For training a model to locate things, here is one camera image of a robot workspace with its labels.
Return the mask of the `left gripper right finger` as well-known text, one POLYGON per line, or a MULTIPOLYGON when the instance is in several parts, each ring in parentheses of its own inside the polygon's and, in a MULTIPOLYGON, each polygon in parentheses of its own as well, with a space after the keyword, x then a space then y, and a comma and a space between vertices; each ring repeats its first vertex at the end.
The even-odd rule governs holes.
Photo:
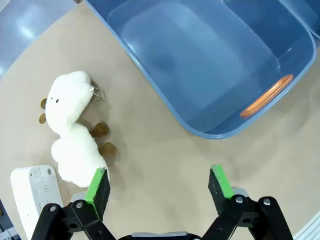
POLYGON ((235 230, 246 228, 254 240, 292 240, 283 212, 272 196, 258 201, 236 193, 222 165, 214 164, 209 170, 208 189, 218 217, 202 236, 202 240, 229 240, 235 230))

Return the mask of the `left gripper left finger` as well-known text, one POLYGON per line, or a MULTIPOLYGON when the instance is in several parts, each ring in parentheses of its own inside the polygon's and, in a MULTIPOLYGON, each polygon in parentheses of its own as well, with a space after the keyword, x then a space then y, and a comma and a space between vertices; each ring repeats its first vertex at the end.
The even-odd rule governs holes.
POLYGON ((70 240, 74 233, 83 232, 89 240, 111 240, 113 235, 103 223, 111 187, 105 168, 98 168, 84 199, 61 207, 48 203, 41 211, 33 240, 70 240))

